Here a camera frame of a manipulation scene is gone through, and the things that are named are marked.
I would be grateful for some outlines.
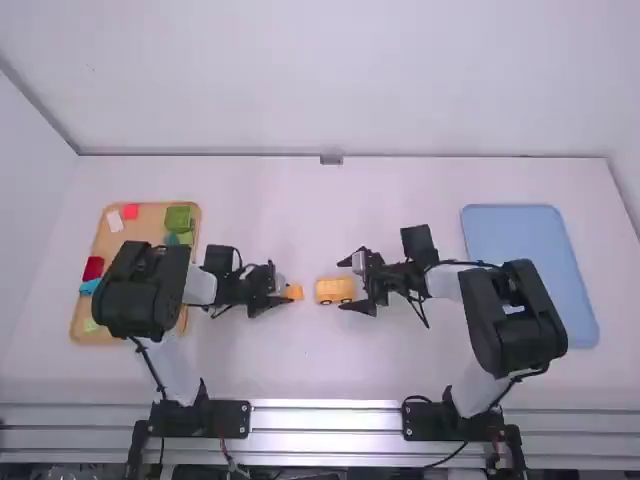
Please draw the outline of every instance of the yellow toy car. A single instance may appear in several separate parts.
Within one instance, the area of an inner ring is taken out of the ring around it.
[[[349,303],[355,299],[355,282],[351,277],[321,278],[316,281],[316,303]]]

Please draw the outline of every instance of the small colored block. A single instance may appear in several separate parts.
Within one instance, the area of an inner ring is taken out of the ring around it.
[[[111,210],[107,212],[107,223],[109,224],[109,230],[111,233],[121,232],[124,230],[124,223],[122,223],[122,217],[117,210]]]
[[[80,285],[80,295],[85,297],[93,295],[95,289],[98,288],[98,285],[100,285],[101,280],[102,277],[82,282],[82,285]]]
[[[82,281],[93,280],[102,276],[102,270],[104,269],[104,258],[102,257],[89,257],[87,258],[87,265],[84,267],[84,273],[82,274]]]
[[[125,220],[135,220],[138,218],[138,204],[129,203],[122,207],[122,218]]]
[[[184,233],[178,233],[177,237],[178,237],[178,240],[180,241],[180,245],[193,246],[193,232],[191,230]]]
[[[164,236],[164,244],[168,247],[171,245],[180,245],[180,239],[175,233],[169,232]]]
[[[84,319],[84,333],[95,332],[99,328],[100,325],[98,325],[93,318],[87,317]]]
[[[188,205],[168,207],[164,216],[164,226],[170,232],[188,232],[191,229],[191,207]]]

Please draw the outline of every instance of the blue tray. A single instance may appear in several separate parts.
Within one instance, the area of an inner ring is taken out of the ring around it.
[[[550,205],[467,205],[462,229],[473,260],[535,264],[567,329],[569,347],[593,348],[600,329],[560,212]]]

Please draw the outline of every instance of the green block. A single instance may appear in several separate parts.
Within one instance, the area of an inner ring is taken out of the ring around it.
[[[193,246],[193,232],[191,230],[184,233],[178,233],[177,237],[178,237],[178,240],[180,241],[180,245]]]
[[[191,229],[191,207],[188,205],[168,207],[164,215],[164,226],[170,232],[188,232]]]
[[[175,233],[169,232],[164,236],[164,244],[168,247],[171,245],[180,245],[180,239]]]

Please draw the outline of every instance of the green cube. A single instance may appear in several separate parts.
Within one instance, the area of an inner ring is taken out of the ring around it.
[[[180,245],[189,245],[193,246],[193,232],[189,230],[188,232],[178,233],[178,240],[180,241]]]
[[[164,215],[164,226],[174,233],[185,233],[191,230],[191,207],[188,205],[168,207]]]

